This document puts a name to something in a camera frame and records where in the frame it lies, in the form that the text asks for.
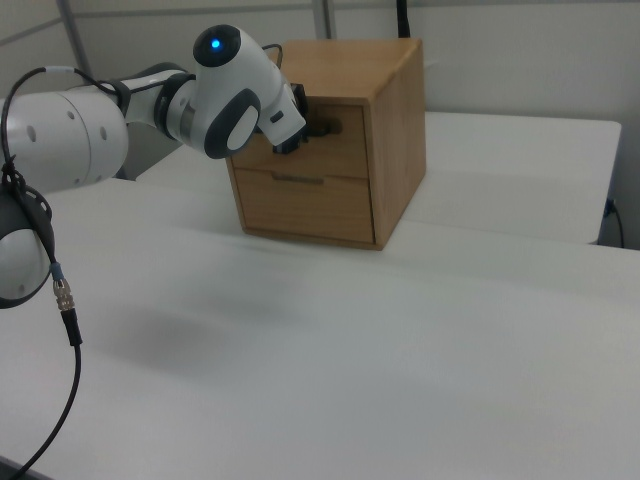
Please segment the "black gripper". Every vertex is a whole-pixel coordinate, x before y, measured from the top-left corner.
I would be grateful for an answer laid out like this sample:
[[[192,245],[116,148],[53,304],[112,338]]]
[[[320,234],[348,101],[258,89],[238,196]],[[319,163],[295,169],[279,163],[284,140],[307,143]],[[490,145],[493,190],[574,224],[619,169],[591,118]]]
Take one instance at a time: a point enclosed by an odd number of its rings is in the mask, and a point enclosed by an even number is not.
[[[307,118],[308,100],[304,86],[302,84],[292,83],[291,89],[295,99],[296,108],[298,109],[304,120],[304,126],[301,128],[300,132],[297,132],[282,143],[273,146],[272,152],[274,154],[288,155],[293,151],[299,149],[302,143],[307,143],[309,141],[310,125]]]

